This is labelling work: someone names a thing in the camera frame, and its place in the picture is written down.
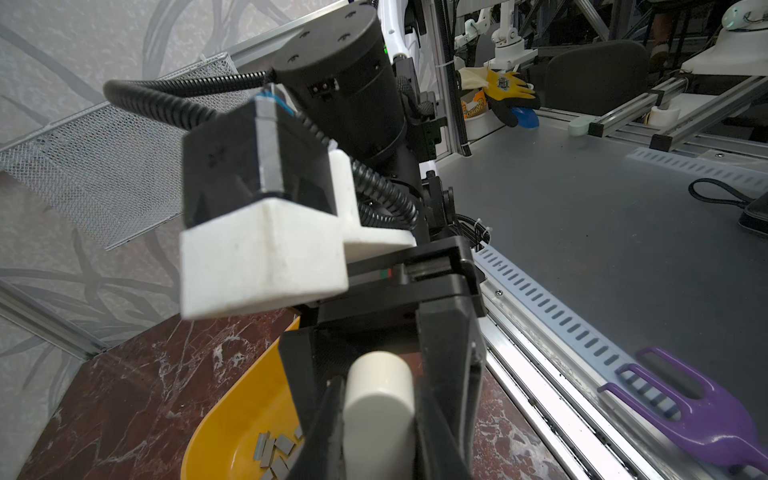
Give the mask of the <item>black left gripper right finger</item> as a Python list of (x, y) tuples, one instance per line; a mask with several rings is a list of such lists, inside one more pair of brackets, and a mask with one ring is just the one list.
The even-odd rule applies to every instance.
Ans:
[(472, 446), (468, 437), (469, 395), (461, 399), (459, 436), (445, 419), (426, 375), (416, 383), (415, 479), (471, 479)]

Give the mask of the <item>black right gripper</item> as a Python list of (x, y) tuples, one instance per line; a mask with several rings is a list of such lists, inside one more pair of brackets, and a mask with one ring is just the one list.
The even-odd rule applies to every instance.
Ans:
[(328, 330), (394, 330), (413, 324), (417, 310), (423, 375), (456, 436), (461, 399), (469, 395), (472, 472), (486, 346), (477, 316), (483, 309), (479, 270), (469, 241), (447, 237), (355, 262), (347, 273), (346, 292), (299, 306), (300, 328), (280, 337), (278, 351), (302, 430), (311, 431), (329, 383), (347, 377), (348, 343)]

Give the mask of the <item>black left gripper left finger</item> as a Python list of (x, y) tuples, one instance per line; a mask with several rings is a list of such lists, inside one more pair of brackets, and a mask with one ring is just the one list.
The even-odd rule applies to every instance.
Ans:
[(343, 457), (345, 388), (342, 377), (335, 377), (328, 384), (302, 450), (289, 470), (289, 480), (346, 478)]

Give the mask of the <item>beige stapler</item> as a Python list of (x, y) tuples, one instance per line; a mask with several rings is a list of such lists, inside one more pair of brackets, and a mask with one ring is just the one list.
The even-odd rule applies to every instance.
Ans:
[(345, 476), (412, 479), (415, 471), (415, 394), (400, 357), (374, 351), (350, 367), (343, 406)]

